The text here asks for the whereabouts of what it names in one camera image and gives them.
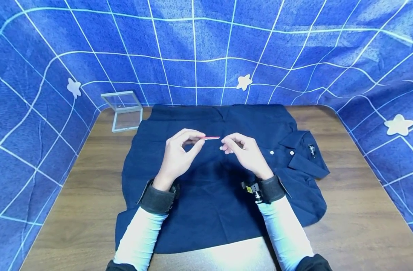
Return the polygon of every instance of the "white star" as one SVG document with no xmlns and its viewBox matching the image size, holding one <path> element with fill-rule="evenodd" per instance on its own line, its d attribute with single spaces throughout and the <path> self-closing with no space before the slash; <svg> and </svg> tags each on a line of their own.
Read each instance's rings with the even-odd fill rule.
<svg viewBox="0 0 413 271">
<path fill-rule="evenodd" d="M 385 121 L 384 125 L 389 127 L 389 129 L 387 129 L 388 135 L 400 134 L 406 136 L 408 135 L 408 128 L 413 125 L 413 120 L 406 120 L 403 115 L 398 114 L 393 120 Z"/>
<path fill-rule="evenodd" d="M 66 88 L 73 94 L 74 99 L 77 99 L 77 96 L 81 96 L 80 86 L 80 82 L 74 82 L 71 78 L 68 78 Z"/>
<path fill-rule="evenodd" d="M 240 76 L 238 77 L 238 85 L 236 86 L 236 89 L 242 88 L 243 91 L 247 89 L 247 86 L 253 83 L 253 81 L 250 79 L 250 74 L 247 74 L 246 76 Z"/>
</svg>

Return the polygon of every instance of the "wrist strap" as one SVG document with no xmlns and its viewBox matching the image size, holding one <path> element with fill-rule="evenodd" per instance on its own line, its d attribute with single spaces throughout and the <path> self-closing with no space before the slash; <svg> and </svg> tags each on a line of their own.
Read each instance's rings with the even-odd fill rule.
<svg viewBox="0 0 413 271">
<path fill-rule="evenodd" d="M 263 202 L 270 204 L 273 201 L 285 197 L 286 194 L 291 197 L 291 195 L 287 192 L 286 188 L 281 182 L 280 178 L 276 175 L 266 180 L 259 178 L 256 179 L 260 186 Z"/>
<path fill-rule="evenodd" d="M 152 183 L 153 179 L 146 183 L 137 204 L 149 213 L 166 214 L 172 208 L 173 200 L 179 197 L 179 185 L 172 185 L 169 192 L 164 192 L 153 188 Z"/>
</svg>

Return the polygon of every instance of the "finger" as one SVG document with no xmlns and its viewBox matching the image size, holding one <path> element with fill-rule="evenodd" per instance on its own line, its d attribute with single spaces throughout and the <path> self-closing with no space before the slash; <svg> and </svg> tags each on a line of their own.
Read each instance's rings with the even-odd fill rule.
<svg viewBox="0 0 413 271">
<path fill-rule="evenodd" d="M 195 145 L 195 143 L 196 142 L 198 142 L 199 141 L 199 138 L 198 137 L 195 137 L 195 138 L 193 138 L 193 139 L 189 139 L 189 140 L 187 140 L 186 142 L 184 142 L 183 144 L 182 144 L 182 146 L 187 146 L 187 145 Z"/>
<path fill-rule="evenodd" d="M 237 143 L 232 140 L 231 138 L 226 138 L 225 139 L 225 144 L 228 146 L 228 148 L 226 149 L 226 152 L 231 153 L 231 151 L 233 151 L 235 154 L 237 154 L 238 152 L 240 152 L 242 149 L 237 145 Z"/>
<path fill-rule="evenodd" d="M 244 145 L 244 144 L 246 144 L 246 142 L 249 138 L 250 137 L 247 137 L 247 136 L 245 136 L 243 134 L 240 134 L 240 133 L 233 133 L 233 134 L 230 134 L 230 135 L 227 135 L 226 137 L 224 137 L 222 139 L 222 143 L 224 143 L 227 139 L 232 139 L 234 142 L 241 142 L 241 144 Z"/>
<path fill-rule="evenodd" d="M 200 131 L 185 131 L 183 132 L 180 136 L 174 139 L 175 142 L 177 142 L 180 146 L 187 140 L 194 140 L 195 138 L 201 138 L 204 137 L 205 134 L 201 133 Z"/>
<path fill-rule="evenodd" d="M 179 132 L 177 132 L 176 134 L 174 134 L 170 139 L 177 138 L 177 137 L 180 136 L 181 134 L 183 134 L 183 133 L 185 133 L 185 132 L 188 132 L 188 131 L 198 132 L 198 131 L 195 130 L 195 129 L 184 128 L 184 129 L 182 129 L 181 131 L 179 131 Z"/>
<path fill-rule="evenodd" d="M 205 140 L 201 139 L 195 143 L 193 148 L 188 151 L 187 155 L 190 157 L 190 160 L 193 161 L 197 154 L 201 151 L 202 146 L 204 145 Z"/>
</svg>

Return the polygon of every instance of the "wooden table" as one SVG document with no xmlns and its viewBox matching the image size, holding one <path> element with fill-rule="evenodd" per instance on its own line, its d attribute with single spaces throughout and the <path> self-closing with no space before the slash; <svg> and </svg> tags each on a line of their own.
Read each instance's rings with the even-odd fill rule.
<svg viewBox="0 0 413 271">
<path fill-rule="evenodd" d="M 305 228 L 333 270 L 413 270 L 413 234 L 347 134 L 326 107 L 289 107 L 317 140 L 331 174 L 318 182 L 327 202 Z M 148 117 L 150 109 L 144 110 Z M 23 271 L 104 270 L 125 210 L 121 171 L 135 131 L 113 134 L 101 113 L 34 243 Z M 276 270 L 262 237 L 180 254 L 155 254 L 149 270 Z"/>
</svg>

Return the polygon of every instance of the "blue backdrop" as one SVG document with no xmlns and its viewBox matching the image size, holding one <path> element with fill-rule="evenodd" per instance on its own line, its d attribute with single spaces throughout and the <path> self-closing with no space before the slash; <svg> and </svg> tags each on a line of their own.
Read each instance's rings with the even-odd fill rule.
<svg viewBox="0 0 413 271">
<path fill-rule="evenodd" d="M 100 94 L 127 90 L 329 106 L 413 230 L 413 0 L 0 0 L 0 270 L 21 266 Z"/>
</svg>

